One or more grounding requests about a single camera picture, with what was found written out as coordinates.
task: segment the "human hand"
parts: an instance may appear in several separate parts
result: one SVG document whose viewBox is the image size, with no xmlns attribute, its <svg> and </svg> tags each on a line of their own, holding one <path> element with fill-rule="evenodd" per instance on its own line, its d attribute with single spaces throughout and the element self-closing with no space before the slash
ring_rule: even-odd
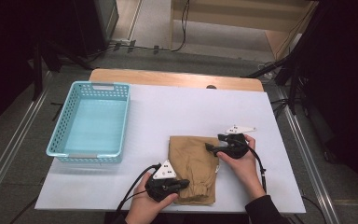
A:
<svg viewBox="0 0 358 224">
<path fill-rule="evenodd" d="M 255 139 L 247 134 L 244 136 L 246 141 L 248 141 L 248 146 L 255 150 Z M 258 179 L 255 167 L 255 156 L 251 151 L 248 151 L 243 157 L 236 160 L 221 151 L 217 153 L 217 156 L 231 167 L 234 174 L 245 186 L 246 191 L 251 197 L 251 201 L 266 195 Z"/>
<path fill-rule="evenodd" d="M 145 184 L 150 176 L 150 173 L 146 173 L 142 177 L 141 182 L 133 191 L 134 194 L 145 191 Z M 177 198 L 178 194 L 170 194 L 158 203 L 150 198 L 146 191 L 135 195 L 132 198 L 130 212 L 127 214 L 126 222 L 128 224 L 151 223 L 163 208 L 173 203 L 173 201 Z"/>
</svg>

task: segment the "black cable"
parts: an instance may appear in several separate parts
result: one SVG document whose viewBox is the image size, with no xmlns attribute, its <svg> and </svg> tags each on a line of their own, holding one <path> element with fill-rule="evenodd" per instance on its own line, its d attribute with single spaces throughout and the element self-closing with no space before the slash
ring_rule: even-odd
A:
<svg viewBox="0 0 358 224">
<path fill-rule="evenodd" d="M 39 196 L 36 196 L 30 203 L 28 203 L 11 221 L 10 224 L 13 224 L 19 217 L 30 208 L 34 203 L 36 203 Z"/>
<path fill-rule="evenodd" d="M 59 103 L 50 103 L 51 105 L 59 105 L 60 107 L 58 108 L 56 114 L 54 115 L 54 118 L 51 121 L 55 121 L 57 119 L 57 117 L 60 115 L 62 108 L 63 108 L 63 104 L 59 104 Z"/>
<path fill-rule="evenodd" d="M 307 18 L 307 16 L 308 16 L 311 12 L 313 12 L 313 10 L 314 10 L 314 8 L 313 8 L 312 10 L 308 11 L 308 12 L 305 14 L 305 16 L 296 24 L 296 26 L 293 27 L 293 28 L 289 31 L 289 35 L 296 29 L 296 27 L 297 27 L 303 20 L 305 20 L 305 19 Z M 284 44 L 287 42 L 287 40 L 289 39 L 289 35 L 286 37 L 286 39 L 283 41 L 283 43 L 282 43 L 281 46 L 279 47 L 278 51 L 275 53 L 275 58 L 277 58 L 277 55 L 278 55 L 278 53 L 281 51 L 283 45 L 284 45 Z"/>
<path fill-rule="evenodd" d="M 280 116 L 280 114 L 282 113 L 282 111 L 287 105 L 288 102 L 283 102 L 281 105 L 278 105 L 275 109 L 273 109 L 273 112 L 275 114 L 275 119 L 277 119 Z"/>
<path fill-rule="evenodd" d="M 261 163 L 260 157 L 257 155 L 255 150 L 252 149 L 251 147 L 249 147 L 247 144 L 244 144 L 243 142 L 235 140 L 235 139 L 231 139 L 231 140 L 247 147 L 251 151 L 251 153 L 254 155 L 254 157 L 257 159 L 258 165 L 260 166 L 261 185 L 263 186 L 263 190 L 267 193 L 267 183 L 266 183 L 266 175 L 265 175 L 266 169 L 264 169 L 263 164 Z"/>
<path fill-rule="evenodd" d="M 147 171 L 149 171 L 152 168 L 157 170 L 159 167 L 161 167 L 161 164 L 151 165 L 142 171 L 142 173 L 136 178 L 136 180 L 133 182 L 132 186 L 129 188 L 129 191 L 127 191 L 126 196 L 124 196 L 123 200 L 118 205 L 115 215 L 113 216 L 113 220 L 115 220 L 120 215 L 121 208 L 123 207 L 124 203 L 129 199 L 128 197 L 129 197 L 130 193 L 132 192 L 133 187 L 135 187 L 136 183 L 138 183 L 138 181 L 144 176 L 144 174 L 146 174 Z"/>
<path fill-rule="evenodd" d="M 312 203 L 318 210 L 319 212 L 322 214 L 322 217 L 324 218 L 324 224 L 327 224 L 327 220 L 326 217 L 324 216 L 324 212 L 322 211 L 322 209 L 318 206 L 318 204 L 316 204 L 315 202 L 313 202 L 311 199 L 307 198 L 304 195 L 301 195 L 301 198 L 307 200 L 308 202 Z"/>
<path fill-rule="evenodd" d="M 297 214 L 295 214 L 295 218 L 297 218 L 297 220 L 298 220 L 301 224 L 305 224 Z"/>
<path fill-rule="evenodd" d="M 187 18 L 188 18 L 188 11 L 190 9 L 190 0 L 186 1 L 185 8 L 182 12 L 182 31 L 183 31 L 183 40 L 182 44 L 177 49 L 152 49 L 148 47 L 138 47 L 138 46 L 120 46 L 121 48 L 127 48 L 127 49 L 150 49 L 150 50 L 157 50 L 157 51 L 168 51 L 168 52 L 176 52 L 181 50 L 186 43 L 186 27 L 187 27 Z"/>
<path fill-rule="evenodd" d="M 183 31 L 183 40 L 182 40 L 182 44 L 179 48 L 177 49 L 152 49 L 152 48 L 148 48 L 148 47 L 138 47 L 138 46 L 123 46 L 120 43 L 116 43 L 116 44 L 109 44 L 109 46 L 113 46 L 110 48 L 107 48 L 103 51 L 97 52 L 97 53 L 92 53 L 88 56 L 94 56 L 94 58 L 90 59 L 89 61 L 86 61 L 86 63 L 91 63 L 94 62 L 97 58 L 99 58 L 103 53 L 106 53 L 109 50 L 112 49 L 117 49 L 117 44 L 120 44 L 120 46 L 118 48 L 128 48 L 128 49 L 150 49 L 150 50 L 157 50 L 157 51 L 169 51 L 169 52 L 176 52 L 182 49 L 182 47 L 185 45 L 186 43 L 186 27 L 187 27 L 187 18 L 188 18 L 188 10 L 190 9 L 190 0 L 186 1 L 185 4 L 185 8 L 183 10 L 182 13 L 182 31 Z"/>
<path fill-rule="evenodd" d="M 291 217 L 286 217 L 287 218 L 287 220 L 289 220 L 290 221 L 290 223 L 292 223 L 292 224 L 296 224 L 293 220 L 292 220 L 292 218 Z"/>
<path fill-rule="evenodd" d="M 268 63 L 270 63 L 269 65 L 274 65 L 274 66 L 275 66 L 275 69 L 279 68 L 279 67 L 277 67 L 277 66 L 275 65 L 275 62 L 271 61 L 271 62 L 266 62 L 266 63 L 263 63 L 263 64 L 259 64 L 259 65 L 257 66 L 258 70 L 261 70 L 260 66 L 263 66 L 263 69 L 266 68 L 267 66 L 269 66 L 269 65 L 267 65 Z M 274 69 L 274 70 L 271 70 L 271 72 L 273 72 L 274 75 L 278 75 L 278 74 L 275 72 L 275 69 Z"/>
<path fill-rule="evenodd" d="M 281 100 L 276 100 L 276 101 L 271 101 L 271 104 L 276 104 L 276 103 L 282 103 L 282 102 L 288 102 L 289 99 L 281 99 Z"/>
<path fill-rule="evenodd" d="M 130 198 L 132 198 L 132 197 L 134 197 L 134 196 L 136 196 L 136 195 L 138 195 L 138 194 L 145 193 L 145 192 L 147 192 L 148 190 L 150 190 L 150 189 L 146 189 L 146 190 L 143 190 L 143 191 L 141 191 L 141 192 L 134 193 L 134 194 L 132 194 L 130 197 L 128 197 L 128 198 L 126 199 L 126 201 L 128 201 Z"/>
</svg>

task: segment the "white table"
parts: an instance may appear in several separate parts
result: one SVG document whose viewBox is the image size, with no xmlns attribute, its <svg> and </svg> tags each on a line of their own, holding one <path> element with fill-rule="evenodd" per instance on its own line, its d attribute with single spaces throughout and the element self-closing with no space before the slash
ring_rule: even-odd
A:
<svg viewBox="0 0 358 224">
<path fill-rule="evenodd" d="M 122 163 L 70 164 L 55 159 L 35 209 L 115 210 L 146 167 L 167 160 L 171 135 L 217 136 L 234 124 L 257 128 L 249 134 L 256 139 L 256 151 L 267 169 L 268 194 L 278 210 L 305 213 L 266 93 L 146 85 L 131 85 Z M 235 175 L 220 161 L 213 205 L 172 204 L 164 211 L 241 213 L 248 202 Z"/>
</svg>

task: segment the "blue plastic basket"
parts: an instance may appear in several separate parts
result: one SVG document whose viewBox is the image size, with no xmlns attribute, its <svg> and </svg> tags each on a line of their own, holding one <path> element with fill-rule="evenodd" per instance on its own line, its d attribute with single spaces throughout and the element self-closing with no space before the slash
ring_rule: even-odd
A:
<svg viewBox="0 0 358 224">
<path fill-rule="evenodd" d="M 47 154 L 69 162 L 121 162 L 129 106 L 129 84 L 74 82 Z"/>
</svg>

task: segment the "person's right hand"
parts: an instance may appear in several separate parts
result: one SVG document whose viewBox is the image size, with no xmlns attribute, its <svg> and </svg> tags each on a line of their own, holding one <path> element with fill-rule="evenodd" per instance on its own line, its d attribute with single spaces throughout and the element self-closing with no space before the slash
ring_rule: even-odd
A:
<svg viewBox="0 0 358 224">
<path fill-rule="evenodd" d="M 255 150 L 255 139 L 247 134 L 244 135 L 249 147 Z M 266 195 L 257 176 L 255 167 L 255 156 L 248 151 L 243 157 L 235 160 L 224 152 L 218 152 L 217 156 L 225 161 L 234 171 L 237 178 L 245 186 L 246 191 L 251 197 L 251 201 Z"/>
</svg>

